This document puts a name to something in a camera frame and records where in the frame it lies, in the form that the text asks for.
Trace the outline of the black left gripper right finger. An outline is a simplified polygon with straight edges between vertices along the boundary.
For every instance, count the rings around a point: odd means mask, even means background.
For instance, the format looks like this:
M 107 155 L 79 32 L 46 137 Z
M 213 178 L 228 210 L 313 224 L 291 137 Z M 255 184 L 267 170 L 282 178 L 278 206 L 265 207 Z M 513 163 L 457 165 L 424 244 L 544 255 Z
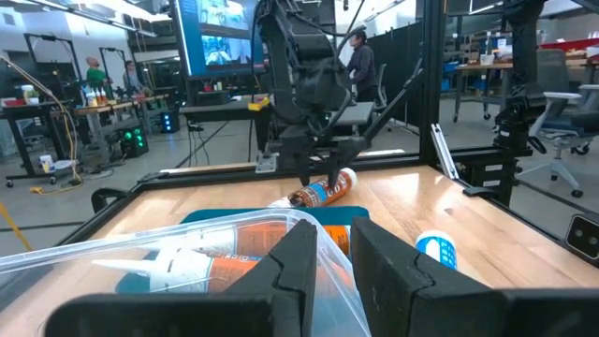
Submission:
M 350 252 L 372 337 L 599 337 L 599 289 L 491 288 L 362 217 Z

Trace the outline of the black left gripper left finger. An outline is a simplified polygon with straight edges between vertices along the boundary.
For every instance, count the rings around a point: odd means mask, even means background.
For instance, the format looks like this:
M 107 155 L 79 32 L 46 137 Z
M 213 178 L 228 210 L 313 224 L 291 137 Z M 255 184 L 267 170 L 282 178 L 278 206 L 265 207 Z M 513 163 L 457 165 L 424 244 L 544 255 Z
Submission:
M 315 225 L 301 220 L 222 292 L 94 294 L 58 307 L 44 337 L 310 337 Z

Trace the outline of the orange sealant tube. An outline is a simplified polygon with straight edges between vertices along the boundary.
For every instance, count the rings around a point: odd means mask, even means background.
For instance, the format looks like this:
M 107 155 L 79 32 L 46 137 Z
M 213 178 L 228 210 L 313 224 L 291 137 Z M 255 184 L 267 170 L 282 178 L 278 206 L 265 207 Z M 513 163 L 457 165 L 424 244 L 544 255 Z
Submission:
M 323 178 L 302 187 L 290 195 L 273 201 L 268 208 L 318 208 L 325 207 L 349 193 L 358 184 L 357 174 L 342 168 L 336 184 L 328 185 Z
M 200 253 L 185 248 L 160 250 L 154 259 L 98 259 L 92 263 L 136 274 L 143 288 L 117 286 L 118 293 L 137 292 L 222 292 L 255 267 L 261 258 L 231 254 Z
M 238 256 L 264 256 L 286 235 L 292 225 L 266 221 L 206 232 L 194 237 L 189 247 L 199 252 Z

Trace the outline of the blue silicone tube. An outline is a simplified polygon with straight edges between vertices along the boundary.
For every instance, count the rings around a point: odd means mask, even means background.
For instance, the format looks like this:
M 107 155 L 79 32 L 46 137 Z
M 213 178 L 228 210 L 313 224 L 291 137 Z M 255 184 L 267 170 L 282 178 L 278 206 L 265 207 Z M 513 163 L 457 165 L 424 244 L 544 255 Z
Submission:
M 416 238 L 416 249 L 442 265 L 458 269 L 457 250 L 453 239 L 440 230 L 427 230 Z

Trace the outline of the clear plastic bin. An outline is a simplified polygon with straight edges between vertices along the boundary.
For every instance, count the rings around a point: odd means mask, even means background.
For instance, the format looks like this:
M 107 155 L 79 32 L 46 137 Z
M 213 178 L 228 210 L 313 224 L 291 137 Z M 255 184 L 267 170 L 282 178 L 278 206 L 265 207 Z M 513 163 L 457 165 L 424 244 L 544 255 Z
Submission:
M 81 295 L 118 293 L 117 286 L 127 282 L 142 290 L 138 275 L 93 260 L 154 259 L 162 249 L 193 250 L 190 240 L 206 232 L 266 221 L 293 227 L 301 220 L 317 230 L 313 336 L 370 337 L 350 260 L 313 216 L 294 209 L 262 209 L 0 257 L 0 337 L 38 336 L 51 310 Z

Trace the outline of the blue plastic tray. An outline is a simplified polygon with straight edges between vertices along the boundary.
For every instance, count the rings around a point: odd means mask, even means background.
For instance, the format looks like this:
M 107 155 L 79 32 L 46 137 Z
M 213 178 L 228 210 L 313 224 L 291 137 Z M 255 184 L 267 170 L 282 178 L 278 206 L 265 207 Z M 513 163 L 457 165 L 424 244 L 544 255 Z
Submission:
M 354 217 L 369 218 L 369 211 L 359 206 L 339 206 L 324 208 L 299 208 L 313 216 L 323 226 L 351 226 Z M 258 208 L 240 209 L 205 209 L 190 212 L 182 221 L 182 224 L 213 219 L 222 216 L 235 215 L 245 212 L 255 212 Z

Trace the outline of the black desk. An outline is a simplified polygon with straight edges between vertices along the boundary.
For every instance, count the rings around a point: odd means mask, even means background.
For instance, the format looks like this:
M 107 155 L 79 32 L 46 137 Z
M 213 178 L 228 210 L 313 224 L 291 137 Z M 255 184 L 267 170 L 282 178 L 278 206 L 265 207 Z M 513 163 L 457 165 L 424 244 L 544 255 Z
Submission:
M 265 108 L 252 110 L 250 105 L 251 98 L 247 96 L 221 105 L 184 106 L 180 108 L 180 113 L 191 123 L 252 120 L 256 125 L 258 150 L 263 154 L 277 153 L 280 155 L 280 165 L 283 169 L 294 168 L 297 160 L 283 145 L 283 135 L 293 124 L 282 116 L 286 109 L 269 104 Z M 312 159 L 336 148 L 345 140 L 341 133 L 343 127 L 355 126 L 358 129 L 356 137 L 364 139 L 367 147 L 372 146 L 373 139 L 381 130 L 377 125 L 378 119 L 373 116 L 375 104 L 372 102 L 356 103 L 351 99 L 342 98 L 339 104 L 298 104 L 297 107 L 300 112 L 299 125 L 312 136 L 319 136 L 329 124 L 333 124 L 329 137 L 318 137 L 316 145 L 308 151 Z

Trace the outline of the black table clamp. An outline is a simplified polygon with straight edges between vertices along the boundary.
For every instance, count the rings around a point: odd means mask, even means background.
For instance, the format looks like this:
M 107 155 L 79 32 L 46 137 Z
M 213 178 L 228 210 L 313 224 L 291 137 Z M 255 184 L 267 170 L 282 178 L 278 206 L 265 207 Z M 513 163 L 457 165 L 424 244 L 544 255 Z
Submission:
M 469 197 L 479 197 L 479 198 L 496 198 L 497 192 L 493 188 L 483 187 L 483 186 L 471 186 L 464 188 L 462 190 L 462 194 Z
M 121 199 L 126 197 L 128 192 L 122 189 L 102 187 L 93 192 L 91 203 L 94 213 L 98 213 L 109 205 L 108 199 Z

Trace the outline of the large display screen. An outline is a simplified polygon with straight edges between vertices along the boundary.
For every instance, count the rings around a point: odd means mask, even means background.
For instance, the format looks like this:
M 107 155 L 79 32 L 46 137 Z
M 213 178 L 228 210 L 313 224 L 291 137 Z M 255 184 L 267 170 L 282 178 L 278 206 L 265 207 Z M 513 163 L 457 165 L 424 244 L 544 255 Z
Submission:
M 181 62 L 190 80 L 263 73 L 252 31 L 257 0 L 170 0 Z

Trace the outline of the computer tower with green lights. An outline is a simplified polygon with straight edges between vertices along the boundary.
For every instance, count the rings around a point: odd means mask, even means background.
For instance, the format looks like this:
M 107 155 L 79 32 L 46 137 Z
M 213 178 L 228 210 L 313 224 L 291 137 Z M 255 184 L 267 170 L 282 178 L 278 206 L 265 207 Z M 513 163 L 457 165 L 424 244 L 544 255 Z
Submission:
M 117 131 L 121 152 L 126 158 L 136 158 L 149 152 L 145 130 L 141 125 L 121 128 Z

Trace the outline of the wooden workbench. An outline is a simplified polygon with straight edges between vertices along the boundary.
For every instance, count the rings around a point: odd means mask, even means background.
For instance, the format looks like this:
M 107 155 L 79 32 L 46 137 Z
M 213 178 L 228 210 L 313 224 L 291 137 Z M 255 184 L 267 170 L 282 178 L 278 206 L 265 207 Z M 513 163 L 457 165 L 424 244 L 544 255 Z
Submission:
M 599 37 L 579 40 L 544 43 L 538 46 L 538 50 L 561 50 L 565 52 L 566 65 L 568 69 L 583 69 L 584 79 L 582 84 L 596 84 L 599 82 Z M 489 105 L 504 107 L 505 98 L 510 86 L 512 64 L 508 61 L 495 61 L 484 65 L 480 61 L 474 63 L 460 64 L 455 67 L 456 71 L 456 96 L 453 122 L 460 118 L 460 106 L 462 102 L 480 102 L 483 104 L 483 119 L 489 120 Z M 491 75 L 498 71 L 501 79 L 501 87 L 498 95 L 489 92 Z M 477 73 L 481 77 L 482 87 L 479 95 L 465 96 L 467 88 L 467 77 Z
M 154 95 L 148 97 L 137 97 L 132 100 L 126 100 L 116 104 L 108 104 L 100 107 L 91 108 L 80 108 L 73 109 L 72 115 L 74 117 L 85 117 L 90 116 L 92 125 L 95 128 L 99 136 L 97 143 L 103 150 L 103 156 L 106 160 L 110 157 L 107 153 L 107 143 L 105 141 L 105 134 L 107 132 L 113 132 L 119 128 L 132 127 L 138 124 L 134 118 L 119 121 L 113 125 L 101 126 L 99 122 L 99 115 L 101 113 L 117 112 L 118 110 L 124 110 L 128 108 L 140 108 L 140 115 L 144 121 L 147 121 L 146 112 L 144 110 L 146 102 L 157 102 L 159 107 L 165 107 L 167 105 L 168 94 Z M 21 132 L 17 126 L 19 120 L 35 119 L 40 118 L 42 121 L 46 121 L 50 130 L 52 142 L 57 156 L 60 160 L 66 159 L 65 146 L 61 142 L 59 137 L 58 129 L 54 121 L 61 114 L 59 110 L 52 110 L 53 106 L 57 106 L 57 103 L 40 103 L 38 105 L 19 105 L 19 106 L 8 106 L 6 108 L 0 107 L 0 120 L 7 120 L 13 138 L 16 142 L 18 152 L 22 159 L 23 167 L 26 171 L 23 175 L 7 175 L 6 186 L 11 188 L 15 181 L 18 180 L 29 180 L 29 179 L 48 179 L 51 184 L 56 184 L 56 173 L 55 172 L 41 172 L 36 171 L 34 168 L 30 156 L 26 150 L 25 143 Z

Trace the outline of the grey office chair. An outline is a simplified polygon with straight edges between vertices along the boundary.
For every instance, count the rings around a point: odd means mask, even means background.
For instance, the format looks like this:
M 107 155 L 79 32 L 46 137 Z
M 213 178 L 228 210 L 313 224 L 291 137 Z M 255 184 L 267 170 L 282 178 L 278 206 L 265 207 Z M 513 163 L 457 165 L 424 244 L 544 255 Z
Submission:
M 599 137 L 599 84 L 582 84 L 573 92 L 569 87 L 566 55 L 561 50 L 537 52 L 537 79 L 547 106 L 530 134 L 549 140 L 554 155 L 547 163 L 518 173 L 517 181 L 527 174 L 548 171 L 552 181 L 566 180 L 572 187 L 571 196 L 581 198 L 581 186 L 564 164 L 562 152 L 585 154 L 591 142 Z

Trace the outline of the black partition wall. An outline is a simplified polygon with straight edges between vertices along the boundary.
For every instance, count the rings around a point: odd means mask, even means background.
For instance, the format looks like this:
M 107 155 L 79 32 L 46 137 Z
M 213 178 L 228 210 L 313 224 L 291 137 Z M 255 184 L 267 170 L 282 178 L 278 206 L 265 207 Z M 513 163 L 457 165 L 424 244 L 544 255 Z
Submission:
M 385 87 L 388 103 L 402 90 L 404 83 L 413 74 L 421 54 L 422 41 L 421 22 L 411 23 L 383 35 L 368 38 L 368 43 L 374 52 L 375 68 L 379 69 L 382 64 L 387 65 L 382 84 Z M 398 122 L 405 122 L 419 128 L 421 100 L 422 88 L 419 87 L 403 103 L 397 103 L 393 107 L 391 110 L 393 118 Z

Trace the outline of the silver metal bracket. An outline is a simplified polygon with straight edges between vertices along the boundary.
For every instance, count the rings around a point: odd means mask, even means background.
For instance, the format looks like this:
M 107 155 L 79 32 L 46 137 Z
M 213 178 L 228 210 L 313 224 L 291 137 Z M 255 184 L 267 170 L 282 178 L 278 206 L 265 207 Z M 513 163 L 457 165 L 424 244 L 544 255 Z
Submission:
M 459 171 L 455 166 L 455 162 L 447 147 L 445 136 L 439 124 L 431 125 L 431 138 L 445 176 L 454 181 L 458 180 L 460 178 Z

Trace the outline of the black aluminium table frame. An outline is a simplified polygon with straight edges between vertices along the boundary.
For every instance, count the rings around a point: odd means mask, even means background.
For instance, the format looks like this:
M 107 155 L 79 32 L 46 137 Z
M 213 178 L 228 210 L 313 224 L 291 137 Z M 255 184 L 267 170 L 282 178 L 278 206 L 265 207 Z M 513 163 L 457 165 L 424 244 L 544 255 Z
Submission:
M 253 20 L 270 53 L 274 101 L 262 115 L 276 117 L 287 126 L 274 147 L 277 153 L 292 159 L 288 168 L 257 173 L 247 166 L 209 168 L 187 172 L 153 173 L 144 176 L 129 190 L 102 188 L 92 195 L 95 214 L 67 236 L 62 243 L 84 242 L 108 226 L 124 208 L 150 190 L 174 189 L 205 184 L 282 180 L 299 177 L 308 184 L 312 174 L 324 174 L 330 181 L 341 168 L 356 170 L 388 169 L 437 165 L 441 153 L 433 143 L 433 125 L 439 118 L 442 50 L 439 42 L 445 36 L 445 0 L 424 0 L 422 54 L 413 74 L 402 90 L 383 109 L 382 114 L 360 137 L 335 139 L 333 125 L 317 126 L 323 117 L 321 103 L 325 95 L 341 87 L 339 53 L 330 58 L 317 55 L 329 45 L 328 32 L 304 18 L 290 0 L 258 0 Z M 459 148 L 451 155 L 468 171 L 488 165 L 501 165 L 500 185 L 487 188 L 475 179 L 464 182 L 465 195 L 479 197 L 492 204 L 507 207 L 515 180 L 516 160 L 528 156 L 541 144 L 533 138 L 531 126 L 540 121 L 546 106 L 536 81 L 537 48 L 533 44 L 533 26 L 545 0 L 505 0 L 504 17 L 513 28 L 514 54 L 511 89 L 506 106 L 496 118 L 499 133 L 487 147 Z M 412 96 L 423 100 L 420 121 L 419 154 L 381 154 L 372 159 L 359 156 L 392 117 L 392 109 Z

